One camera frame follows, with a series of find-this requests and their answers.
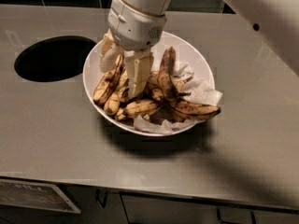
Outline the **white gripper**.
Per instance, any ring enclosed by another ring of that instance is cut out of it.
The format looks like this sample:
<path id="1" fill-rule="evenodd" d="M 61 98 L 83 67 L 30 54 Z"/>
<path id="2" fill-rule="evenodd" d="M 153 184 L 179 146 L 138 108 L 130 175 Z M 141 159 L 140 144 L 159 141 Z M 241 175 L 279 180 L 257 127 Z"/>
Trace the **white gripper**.
<path id="1" fill-rule="evenodd" d="M 112 70 L 123 49 L 130 50 L 124 52 L 130 99 L 138 96 L 147 84 L 154 61 L 149 49 L 160 41 L 165 23 L 165 15 L 151 16 L 122 0 L 112 0 L 108 13 L 109 29 L 101 43 L 100 69 L 104 73 Z"/>

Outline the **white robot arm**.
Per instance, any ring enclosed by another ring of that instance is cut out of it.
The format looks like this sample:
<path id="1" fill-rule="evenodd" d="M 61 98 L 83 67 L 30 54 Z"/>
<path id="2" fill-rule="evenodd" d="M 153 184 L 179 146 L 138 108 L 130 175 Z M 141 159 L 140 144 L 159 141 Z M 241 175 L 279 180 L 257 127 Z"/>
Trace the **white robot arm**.
<path id="1" fill-rule="evenodd" d="M 299 70 L 299 0 L 222 0 L 257 31 L 268 46 L 292 69 Z M 160 39 L 171 0 L 112 0 L 108 30 L 103 36 L 100 67 L 113 67 L 119 54 L 131 51 L 144 58 L 142 70 L 133 72 L 131 91 L 137 96 L 150 75 L 150 49 Z"/>

